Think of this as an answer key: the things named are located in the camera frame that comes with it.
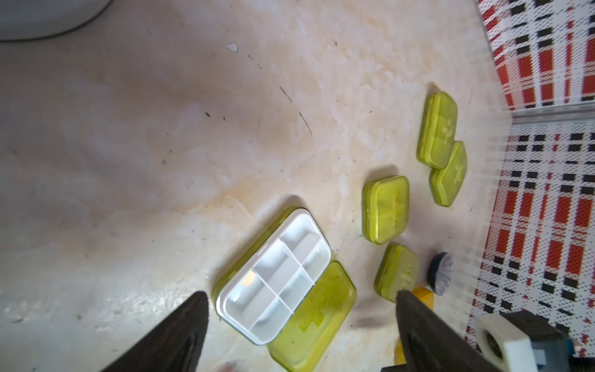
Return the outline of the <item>green pillbox with cross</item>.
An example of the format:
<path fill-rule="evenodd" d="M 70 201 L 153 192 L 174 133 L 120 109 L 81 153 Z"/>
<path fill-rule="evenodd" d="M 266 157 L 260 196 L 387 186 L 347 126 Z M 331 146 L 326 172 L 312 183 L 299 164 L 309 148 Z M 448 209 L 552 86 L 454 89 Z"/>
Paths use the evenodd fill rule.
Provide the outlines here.
<path fill-rule="evenodd" d="M 405 176 L 368 181 L 363 190 L 363 235 L 382 245 L 401 235 L 408 226 L 410 184 Z"/>

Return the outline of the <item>green pillbox white tray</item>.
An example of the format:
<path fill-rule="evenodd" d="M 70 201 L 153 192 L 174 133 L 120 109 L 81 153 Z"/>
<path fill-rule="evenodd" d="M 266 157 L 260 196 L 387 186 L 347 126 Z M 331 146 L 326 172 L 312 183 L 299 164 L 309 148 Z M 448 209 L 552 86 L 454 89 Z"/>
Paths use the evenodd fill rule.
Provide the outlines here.
<path fill-rule="evenodd" d="M 450 207 L 454 203 L 466 177 L 467 167 L 464 142 L 456 141 L 446 167 L 434 169 L 430 174 L 429 183 L 435 204 Z"/>

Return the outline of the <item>white square pillbox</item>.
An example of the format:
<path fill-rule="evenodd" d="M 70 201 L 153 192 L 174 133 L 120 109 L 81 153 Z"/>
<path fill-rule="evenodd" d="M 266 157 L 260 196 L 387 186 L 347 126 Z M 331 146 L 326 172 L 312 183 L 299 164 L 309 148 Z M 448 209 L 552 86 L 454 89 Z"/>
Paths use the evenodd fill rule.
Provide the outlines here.
<path fill-rule="evenodd" d="M 397 303 L 399 291 L 412 291 L 417 281 L 420 259 L 405 245 L 391 242 L 385 250 L 373 287 L 383 299 Z"/>

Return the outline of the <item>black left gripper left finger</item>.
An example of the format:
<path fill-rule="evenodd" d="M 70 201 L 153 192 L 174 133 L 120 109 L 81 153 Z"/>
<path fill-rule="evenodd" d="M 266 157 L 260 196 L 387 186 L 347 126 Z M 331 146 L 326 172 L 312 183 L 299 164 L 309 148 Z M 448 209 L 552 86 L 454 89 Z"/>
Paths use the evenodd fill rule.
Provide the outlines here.
<path fill-rule="evenodd" d="M 105 371 L 195 371 L 209 325 L 209 298 L 196 291 Z"/>

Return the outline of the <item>round blue pillbox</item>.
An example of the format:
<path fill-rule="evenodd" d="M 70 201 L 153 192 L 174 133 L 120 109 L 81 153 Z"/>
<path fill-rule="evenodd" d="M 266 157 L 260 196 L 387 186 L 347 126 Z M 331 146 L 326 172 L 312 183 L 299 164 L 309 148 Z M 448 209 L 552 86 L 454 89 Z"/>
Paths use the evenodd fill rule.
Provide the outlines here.
<path fill-rule="evenodd" d="M 454 259 L 452 254 L 442 252 L 431 261 L 427 273 L 427 282 L 431 290 L 443 296 L 452 280 Z"/>

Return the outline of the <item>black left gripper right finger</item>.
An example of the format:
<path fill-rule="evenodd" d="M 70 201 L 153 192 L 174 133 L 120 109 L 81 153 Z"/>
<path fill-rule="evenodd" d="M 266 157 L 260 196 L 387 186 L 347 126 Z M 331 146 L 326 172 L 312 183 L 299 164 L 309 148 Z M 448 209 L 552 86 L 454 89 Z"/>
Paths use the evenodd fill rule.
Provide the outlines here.
<path fill-rule="evenodd" d="M 406 320 L 419 311 L 420 325 Z M 489 361 L 471 348 L 433 311 L 429 311 L 410 291 L 399 291 L 396 317 L 400 336 L 404 337 L 406 364 L 396 371 L 496 371 Z"/>

